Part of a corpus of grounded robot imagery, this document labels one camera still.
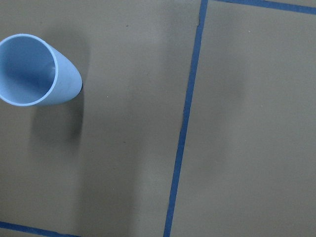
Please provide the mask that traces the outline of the light blue plastic cup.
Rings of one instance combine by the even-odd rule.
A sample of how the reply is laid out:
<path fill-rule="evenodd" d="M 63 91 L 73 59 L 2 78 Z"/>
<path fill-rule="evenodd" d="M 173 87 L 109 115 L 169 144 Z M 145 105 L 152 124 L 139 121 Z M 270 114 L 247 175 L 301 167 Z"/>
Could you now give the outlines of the light blue plastic cup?
<path fill-rule="evenodd" d="M 14 106 L 56 105 L 74 99 L 82 79 L 74 64 L 44 40 L 16 34 L 0 42 L 0 98 Z"/>

